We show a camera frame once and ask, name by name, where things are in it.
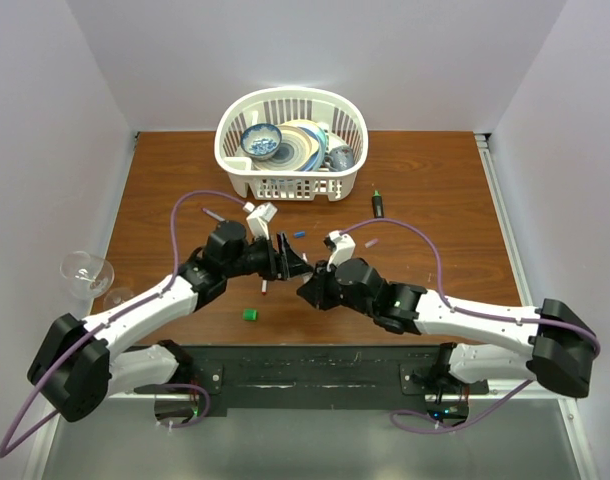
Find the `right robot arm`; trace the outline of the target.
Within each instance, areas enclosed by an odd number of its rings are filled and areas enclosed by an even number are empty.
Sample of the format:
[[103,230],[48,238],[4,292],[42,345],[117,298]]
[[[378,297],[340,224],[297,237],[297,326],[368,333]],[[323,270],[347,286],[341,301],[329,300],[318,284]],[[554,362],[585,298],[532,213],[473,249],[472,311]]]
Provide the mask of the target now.
[[428,377],[441,392],[488,379],[515,379],[571,398],[589,394],[598,340],[559,300],[507,307],[450,298],[387,281],[361,258],[340,266],[318,263],[297,294],[319,310],[351,309],[393,334],[461,338],[443,347],[430,369]]

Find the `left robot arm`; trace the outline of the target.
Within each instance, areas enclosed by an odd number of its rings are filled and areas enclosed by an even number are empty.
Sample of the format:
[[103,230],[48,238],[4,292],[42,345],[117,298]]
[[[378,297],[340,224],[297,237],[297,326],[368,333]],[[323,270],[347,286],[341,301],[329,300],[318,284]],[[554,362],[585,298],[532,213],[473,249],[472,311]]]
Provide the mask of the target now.
[[27,378],[69,422],[85,418],[111,395],[141,386],[161,384],[181,392],[191,383],[192,368],[177,348],[135,351],[135,343],[214,301],[231,278],[285,281],[312,271],[284,234],[248,240],[244,225],[222,221],[205,245],[158,285],[82,320],[71,314],[57,318]]

